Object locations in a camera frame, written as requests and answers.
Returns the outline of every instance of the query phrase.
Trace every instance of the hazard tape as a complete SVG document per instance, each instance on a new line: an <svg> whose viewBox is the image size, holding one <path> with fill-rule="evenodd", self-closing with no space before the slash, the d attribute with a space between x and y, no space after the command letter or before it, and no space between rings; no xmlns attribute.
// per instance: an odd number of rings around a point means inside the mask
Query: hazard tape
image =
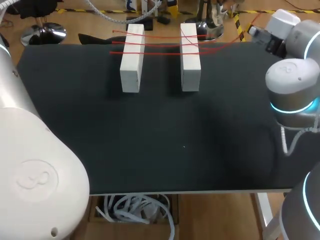
<svg viewBox="0 0 320 240"><path fill-rule="evenodd" d="M95 11L93 10L87 10L87 9L72 9L72 8L56 8L56 12L59 14L65 13L65 12L76 12L76 13L90 13L94 14ZM100 10L103 14L137 14L137 11L131 11L131 10Z"/></svg>
<svg viewBox="0 0 320 240"><path fill-rule="evenodd" d="M89 13L94 14L95 11L93 10L87 10L87 9L72 9L72 8L56 8L56 12L59 14L63 14L65 12L76 12L76 13ZM139 11L132 11L132 10L100 10L103 14L141 14ZM162 14L168 14L170 15L170 12L168 11L162 11ZM194 15L192 12L188 11L179 11L180 15Z"/></svg>
<svg viewBox="0 0 320 240"><path fill-rule="evenodd" d="M294 14L320 14L320 10L286 10L289 13ZM237 10L234 11L237 14L274 14L276 10Z"/></svg>
<svg viewBox="0 0 320 240"><path fill-rule="evenodd" d="M236 30L237 30L237 32L239 34L240 42L244 43L247 40L246 40L245 35L243 33L242 27L240 25L239 14L234 14L233 16L234 16L233 20L235 22L235 27L236 27Z"/></svg>
<svg viewBox="0 0 320 240"><path fill-rule="evenodd" d="M95 11L93 10L87 10L87 9L72 9L72 8L56 8L56 12L59 14L65 13L65 12L77 12L77 13L90 13L94 14ZM320 14L320 10L287 10L289 13L295 13L295 14ZM103 14L141 14L139 11L131 11L131 10L100 10ZM276 10L237 10L234 11L234 14L274 14ZM168 11L161 12L162 14L168 14L170 13ZM196 15L194 12L189 11L179 11L180 15Z"/></svg>

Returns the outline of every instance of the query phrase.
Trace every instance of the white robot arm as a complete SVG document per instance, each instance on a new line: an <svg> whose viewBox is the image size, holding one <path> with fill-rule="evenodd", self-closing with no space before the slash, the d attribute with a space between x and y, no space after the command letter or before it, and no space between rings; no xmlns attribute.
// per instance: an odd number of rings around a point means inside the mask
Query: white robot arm
<svg viewBox="0 0 320 240"><path fill-rule="evenodd" d="M265 29L251 26L248 32L267 52L289 57L265 77L277 122L288 129L313 127L320 96L320 25L279 9Z"/></svg>
<svg viewBox="0 0 320 240"><path fill-rule="evenodd" d="M281 126L283 151L288 156L303 133L320 132L320 24L300 21L280 9L272 15L266 29L251 26L248 32L252 41L264 46L267 52L294 57L275 63L265 76L271 109ZM285 129L299 130L289 150ZM320 239L319 186L320 163L284 200L278 222L285 240Z"/></svg>
<svg viewBox="0 0 320 240"><path fill-rule="evenodd" d="M40 119L1 40L0 73L0 239L67 239L88 204L87 172Z"/></svg>

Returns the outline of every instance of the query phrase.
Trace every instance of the red rope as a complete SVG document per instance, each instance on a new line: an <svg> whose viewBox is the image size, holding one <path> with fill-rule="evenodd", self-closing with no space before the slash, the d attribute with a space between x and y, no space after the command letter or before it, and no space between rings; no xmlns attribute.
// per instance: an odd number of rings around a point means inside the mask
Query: red rope
<svg viewBox="0 0 320 240"><path fill-rule="evenodd" d="M112 44L131 44L131 45L143 45L148 47L154 47L154 48L175 48L180 46L190 46L195 44L211 44L215 41L205 41L205 42L198 42L198 43L187 43L187 44L147 44L147 43L134 43L134 42L125 42L125 41L112 41Z"/></svg>
<svg viewBox="0 0 320 240"><path fill-rule="evenodd" d="M222 46L219 47L215 47L215 48L208 48L206 47L206 49L209 49L210 51L203 51L203 52L188 52L188 53L178 53L178 52L122 52L122 51L110 51L110 54L143 54L143 55L153 55L153 56L158 56L158 55L162 55L162 56L181 56L181 55L205 55L205 54L213 54L216 53L217 51L224 49L228 46L230 46L231 44L233 44L235 41L237 41L240 38L240 36L238 36L237 38L235 38L234 40L232 40L231 42L224 44Z"/></svg>
<svg viewBox="0 0 320 240"><path fill-rule="evenodd" d="M147 38L155 38L155 39L181 39L184 38L184 36L150 36L150 35L144 35L144 34L136 34L131 33L127 31L119 31L119 30L112 30L113 33L122 33L122 34L130 34L134 36L143 36ZM187 36L188 38L197 38L197 37L206 37L207 35L193 35L193 36Z"/></svg>

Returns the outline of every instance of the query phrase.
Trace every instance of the table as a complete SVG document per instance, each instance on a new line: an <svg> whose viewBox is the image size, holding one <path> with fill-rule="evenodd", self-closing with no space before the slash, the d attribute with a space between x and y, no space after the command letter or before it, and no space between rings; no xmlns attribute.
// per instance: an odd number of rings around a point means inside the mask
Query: table
<svg viewBox="0 0 320 240"><path fill-rule="evenodd" d="M28 46L18 64L41 118L84 164L92 195L288 191L318 162L316 134L283 155L265 86L279 59L259 46L201 55L199 92L181 91L179 56L146 55L138 94L122 93L122 57L109 54L122 50ZM273 218L267 194L256 199L266 227ZM265 239L279 233L273 222Z"/></svg>

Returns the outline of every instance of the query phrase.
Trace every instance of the white wooden block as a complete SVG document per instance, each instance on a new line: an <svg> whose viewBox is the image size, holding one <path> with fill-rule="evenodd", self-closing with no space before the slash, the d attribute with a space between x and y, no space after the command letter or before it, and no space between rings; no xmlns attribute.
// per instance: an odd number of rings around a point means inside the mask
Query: white wooden block
<svg viewBox="0 0 320 240"><path fill-rule="evenodd" d="M195 23L182 23L180 25L181 41L180 53L199 53L198 38ZM181 85L184 92L199 91L201 64L199 54L181 55Z"/></svg>
<svg viewBox="0 0 320 240"><path fill-rule="evenodd" d="M144 35L145 29L143 24L129 24L128 33ZM142 74L142 66L144 61L145 44L144 36L126 35L123 56L120 66L120 76L122 91L124 93L138 93L140 89L140 81Z"/></svg>

